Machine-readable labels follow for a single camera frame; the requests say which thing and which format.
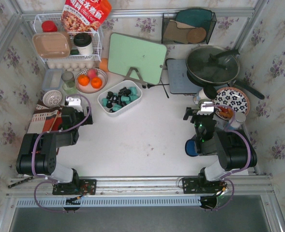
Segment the grey blue oven mitt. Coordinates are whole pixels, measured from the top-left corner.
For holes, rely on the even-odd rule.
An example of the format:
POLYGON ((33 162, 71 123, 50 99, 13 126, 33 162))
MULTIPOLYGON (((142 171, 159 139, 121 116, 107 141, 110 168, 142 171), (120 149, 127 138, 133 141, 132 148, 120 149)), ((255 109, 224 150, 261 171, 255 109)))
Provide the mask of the grey blue oven mitt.
POLYGON ((202 154, 201 141, 194 135, 191 139, 185 143, 185 153, 190 157, 197 157, 202 154))

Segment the white storage basket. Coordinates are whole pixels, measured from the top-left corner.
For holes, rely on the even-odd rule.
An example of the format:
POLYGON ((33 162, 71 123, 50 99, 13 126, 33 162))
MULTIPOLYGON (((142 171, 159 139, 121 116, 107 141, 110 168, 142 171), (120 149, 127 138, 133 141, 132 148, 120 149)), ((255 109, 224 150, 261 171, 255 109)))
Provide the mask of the white storage basket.
POLYGON ((133 81, 124 80, 98 96, 98 103, 109 117, 117 117, 141 102, 142 90, 133 81))

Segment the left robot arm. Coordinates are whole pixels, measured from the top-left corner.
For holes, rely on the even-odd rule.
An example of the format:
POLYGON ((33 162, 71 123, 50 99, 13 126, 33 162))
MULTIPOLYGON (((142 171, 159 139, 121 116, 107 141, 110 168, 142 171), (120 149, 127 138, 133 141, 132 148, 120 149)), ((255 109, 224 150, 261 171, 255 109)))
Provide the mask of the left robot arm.
POLYGON ((91 108, 87 107, 85 115, 73 107, 64 107, 61 120, 59 130, 24 135, 15 165, 19 174, 48 178, 58 184, 80 184, 75 169, 57 162, 57 149, 75 145, 79 127, 93 124, 91 108))

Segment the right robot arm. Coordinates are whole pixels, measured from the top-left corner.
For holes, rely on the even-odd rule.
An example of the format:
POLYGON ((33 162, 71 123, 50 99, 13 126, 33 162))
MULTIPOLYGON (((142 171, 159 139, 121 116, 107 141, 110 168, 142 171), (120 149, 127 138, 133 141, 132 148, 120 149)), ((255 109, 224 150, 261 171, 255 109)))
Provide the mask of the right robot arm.
POLYGON ((183 120, 191 117, 195 128, 195 135, 185 143, 185 153, 190 157, 217 156, 215 163, 202 168, 198 174, 207 183, 223 180, 257 164, 257 154, 244 130, 216 127, 214 114, 187 107, 183 117, 183 120))

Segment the white coffee cup black lid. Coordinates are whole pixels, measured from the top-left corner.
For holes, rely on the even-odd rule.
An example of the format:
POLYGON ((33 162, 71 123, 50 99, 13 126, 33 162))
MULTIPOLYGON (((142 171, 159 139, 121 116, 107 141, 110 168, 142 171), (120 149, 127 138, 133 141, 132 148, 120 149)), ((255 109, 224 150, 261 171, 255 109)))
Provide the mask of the white coffee cup black lid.
POLYGON ((90 34, 78 33, 74 36, 73 42, 81 55, 93 54, 92 37, 90 34))

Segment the grey induction cooker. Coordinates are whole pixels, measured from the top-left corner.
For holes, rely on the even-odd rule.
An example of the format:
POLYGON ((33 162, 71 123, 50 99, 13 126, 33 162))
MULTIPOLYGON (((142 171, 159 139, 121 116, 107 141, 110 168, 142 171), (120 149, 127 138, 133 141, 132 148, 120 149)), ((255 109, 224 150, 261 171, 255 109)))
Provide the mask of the grey induction cooker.
POLYGON ((168 58, 165 64, 172 94, 196 94, 202 89, 189 80, 184 59, 168 58))

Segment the green glass tumbler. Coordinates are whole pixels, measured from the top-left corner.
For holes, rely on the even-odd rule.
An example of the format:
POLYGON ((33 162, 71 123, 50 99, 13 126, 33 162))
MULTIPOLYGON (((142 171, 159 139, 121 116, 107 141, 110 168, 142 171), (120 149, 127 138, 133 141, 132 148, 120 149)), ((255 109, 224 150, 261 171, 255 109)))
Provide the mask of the green glass tumbler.
POLYGON ((63 91, 66 93, 66 95, 73 95, 77 93, 77 89, 75 88, 75 85, 73 87, 68 87, 66 83, 62 85, 63 91))

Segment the red striped towel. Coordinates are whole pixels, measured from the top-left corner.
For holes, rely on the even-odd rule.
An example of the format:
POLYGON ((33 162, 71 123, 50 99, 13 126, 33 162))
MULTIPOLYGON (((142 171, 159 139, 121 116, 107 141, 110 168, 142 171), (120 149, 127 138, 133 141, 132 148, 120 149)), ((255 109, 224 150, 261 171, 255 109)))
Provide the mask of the red striped towel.
POLYGON ((62 106, 49 108, 38 100, 27 133, 57 131, 62 124, 62 106))

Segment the white round strainer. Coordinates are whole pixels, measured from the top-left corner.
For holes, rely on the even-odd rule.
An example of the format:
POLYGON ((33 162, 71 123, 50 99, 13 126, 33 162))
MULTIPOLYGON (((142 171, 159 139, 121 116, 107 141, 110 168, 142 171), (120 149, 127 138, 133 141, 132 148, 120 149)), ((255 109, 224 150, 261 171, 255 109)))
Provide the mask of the white round strainer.
POLYGON ((50 90, 43 96, 43 104, 53 108, 59 106, 62 100, 62 93, 58 90, 50 90))

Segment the white pill bottle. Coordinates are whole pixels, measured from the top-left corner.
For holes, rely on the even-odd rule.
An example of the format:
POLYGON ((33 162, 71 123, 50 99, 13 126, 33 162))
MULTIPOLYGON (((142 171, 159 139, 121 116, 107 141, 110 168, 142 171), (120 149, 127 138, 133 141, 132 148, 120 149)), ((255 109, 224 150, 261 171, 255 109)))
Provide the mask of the white pill bottle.
POLYGON ((229 129, 237 130, 246 120, 246 115, 241 112, 236 112, 235 117, 229 120, 229 129))

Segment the blue flower plate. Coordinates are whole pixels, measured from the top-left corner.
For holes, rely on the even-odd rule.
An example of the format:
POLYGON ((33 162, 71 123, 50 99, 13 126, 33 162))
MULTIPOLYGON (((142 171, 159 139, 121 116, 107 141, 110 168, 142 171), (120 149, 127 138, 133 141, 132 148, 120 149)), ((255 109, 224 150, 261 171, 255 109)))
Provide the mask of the blue flower plate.
POLYGON ((243 113, 245 116, 250 111, 250 101, 246 94, 234 87, 223 87, 217 90, 217 96, 212 100, 214 104, 221 105, 216 109, 216 115, 228 121, 232 117, 232 112, 226 106, 230 106, 235 113, 243 113))

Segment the left orange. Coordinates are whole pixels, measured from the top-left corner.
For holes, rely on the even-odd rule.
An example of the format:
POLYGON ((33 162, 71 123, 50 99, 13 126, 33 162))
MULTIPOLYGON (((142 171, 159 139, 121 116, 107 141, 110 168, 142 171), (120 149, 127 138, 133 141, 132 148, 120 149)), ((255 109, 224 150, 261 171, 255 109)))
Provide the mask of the left orange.
POLYGON ((81 86, 87 86, 90 82, 90 79, 87 75, 82 74, 77 78, 77 81, 81 86))

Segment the orange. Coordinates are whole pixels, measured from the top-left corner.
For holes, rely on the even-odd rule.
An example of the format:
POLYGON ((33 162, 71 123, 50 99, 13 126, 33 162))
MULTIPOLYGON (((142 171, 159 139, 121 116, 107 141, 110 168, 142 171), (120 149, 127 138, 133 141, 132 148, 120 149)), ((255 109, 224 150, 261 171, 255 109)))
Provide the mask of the orange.
POLYGON ((94 77, 91 79, 90 84, 94 89, 99 89, 101 88, 103 82, 100 77, 94 77))
POLYGON ((87 86, 90 82, 90 79, 87 75, 82 74, 77 78, 77 81, 81 86, 87 86))

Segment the right orange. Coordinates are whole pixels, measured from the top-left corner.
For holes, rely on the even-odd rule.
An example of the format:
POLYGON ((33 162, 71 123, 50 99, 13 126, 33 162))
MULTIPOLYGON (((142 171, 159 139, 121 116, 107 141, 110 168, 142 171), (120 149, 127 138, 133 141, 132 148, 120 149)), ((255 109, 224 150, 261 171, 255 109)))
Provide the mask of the right orange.
POLYGON ((99 89, 101 88, 103 82, 100 77, 94 77, 91 79, 90 84, 94 89, 99 89))

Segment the fruit bowl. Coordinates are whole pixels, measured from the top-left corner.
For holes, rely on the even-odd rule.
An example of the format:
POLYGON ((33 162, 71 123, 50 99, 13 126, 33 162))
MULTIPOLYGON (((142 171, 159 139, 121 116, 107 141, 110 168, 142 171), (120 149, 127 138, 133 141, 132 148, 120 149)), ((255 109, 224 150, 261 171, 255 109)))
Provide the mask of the fruit bowl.
POLYGON ((76 88, 80 91, 80 92, 83 92, 83 93, 95 93, 95 92, 98 92, 100 91, 101 89, 103 89, 103 87, 105 87, 105 85, 107 84, 107 81, 108 81, 108 77, 107 77, 107 74, 106 72, 104 72, 103 70, 101 69, 98 69, 98 68, 94 68, 94 70, 96 70, 96 77, 100 78, 101 81, 102 81, 102 84, 99 88, 94 88, 92 85, 91 85, 91 80, 89 81, 89 83, 86 85, 86 86, 83 86, 79 83, 78 81, 78 78, 79 76, 81 75, 87 75, 88 74, 88 71, 89 69, 84 69, 82 70, 75 78, 75 86, 76 88))

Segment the grey glass tumbler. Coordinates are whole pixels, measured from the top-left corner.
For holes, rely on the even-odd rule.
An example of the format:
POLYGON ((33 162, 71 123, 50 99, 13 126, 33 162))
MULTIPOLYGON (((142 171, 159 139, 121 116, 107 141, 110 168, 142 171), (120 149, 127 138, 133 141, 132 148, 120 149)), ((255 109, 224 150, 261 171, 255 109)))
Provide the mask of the grey glass tumbler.
POLYGON ((62 80, 68 88, 75 87, 75 78, 72 72, 66 71, 61 75, 62 80))

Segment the pink peach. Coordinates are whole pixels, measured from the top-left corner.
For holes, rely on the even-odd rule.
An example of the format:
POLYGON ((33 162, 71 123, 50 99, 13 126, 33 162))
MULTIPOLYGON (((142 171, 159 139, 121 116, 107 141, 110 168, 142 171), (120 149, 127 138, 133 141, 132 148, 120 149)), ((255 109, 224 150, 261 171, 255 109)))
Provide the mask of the pink peach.
POLYGON ((97 69, 89 69, 87 71, 87 76, 89 79, 93 79, 93 78, 97 77, 97 69))

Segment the clear lidded container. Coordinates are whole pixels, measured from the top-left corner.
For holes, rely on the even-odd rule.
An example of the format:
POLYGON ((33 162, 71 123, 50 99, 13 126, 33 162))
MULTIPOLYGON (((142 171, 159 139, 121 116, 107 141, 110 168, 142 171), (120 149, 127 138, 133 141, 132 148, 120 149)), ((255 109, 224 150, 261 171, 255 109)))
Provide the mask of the clear lidded container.
POLYGON ((63 69, 48 69, 42 84, 43 91, 58 90, 61 87, 63 69))

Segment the egg tray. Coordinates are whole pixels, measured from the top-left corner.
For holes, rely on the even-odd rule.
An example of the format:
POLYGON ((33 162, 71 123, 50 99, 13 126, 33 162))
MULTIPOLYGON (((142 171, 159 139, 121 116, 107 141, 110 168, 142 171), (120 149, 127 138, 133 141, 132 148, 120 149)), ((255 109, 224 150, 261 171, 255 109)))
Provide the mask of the egg tray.
POLYGON ((96 68, 99 61, 47 61, 48 68, 50 69, 63 69, 64 71, 82 71, 85 69, 96 68))

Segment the orange sponge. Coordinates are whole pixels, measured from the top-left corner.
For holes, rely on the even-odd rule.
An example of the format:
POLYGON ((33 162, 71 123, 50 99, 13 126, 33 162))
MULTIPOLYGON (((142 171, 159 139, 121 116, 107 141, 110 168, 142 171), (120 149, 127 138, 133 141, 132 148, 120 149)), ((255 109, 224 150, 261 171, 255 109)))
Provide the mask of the orange sponge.
POLYGON ((99 69, 103 70, 104 72, 109 72, 108 70, 108 59, 102 58, 101 62, 99 63, 99 69))

